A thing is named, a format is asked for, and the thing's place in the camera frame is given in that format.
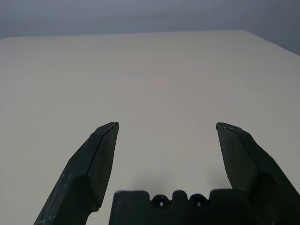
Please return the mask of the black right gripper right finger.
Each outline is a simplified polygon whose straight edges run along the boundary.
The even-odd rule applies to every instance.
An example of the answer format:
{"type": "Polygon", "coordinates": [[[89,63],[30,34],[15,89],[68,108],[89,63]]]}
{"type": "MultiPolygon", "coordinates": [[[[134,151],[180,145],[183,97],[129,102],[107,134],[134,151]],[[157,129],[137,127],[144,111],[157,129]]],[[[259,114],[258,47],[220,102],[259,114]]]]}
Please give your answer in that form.
{"type": "Polygon", "coordinates": [[[261,225],[298,225],[300,195],[276,161],[250,133],[216,124],[225,171],[234,189],[241,190],[261,225]]]}

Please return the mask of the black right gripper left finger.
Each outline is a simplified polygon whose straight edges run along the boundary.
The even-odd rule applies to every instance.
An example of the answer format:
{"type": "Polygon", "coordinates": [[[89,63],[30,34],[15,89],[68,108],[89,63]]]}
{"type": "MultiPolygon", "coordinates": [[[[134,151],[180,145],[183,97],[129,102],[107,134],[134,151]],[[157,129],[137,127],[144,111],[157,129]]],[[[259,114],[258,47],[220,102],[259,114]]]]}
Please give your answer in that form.
{"type": "Polygon", "coordinates": [[[118,122],[98,127],[69,159],[36,225],[84,225],[102,206],[113,166],[118,122]]]}

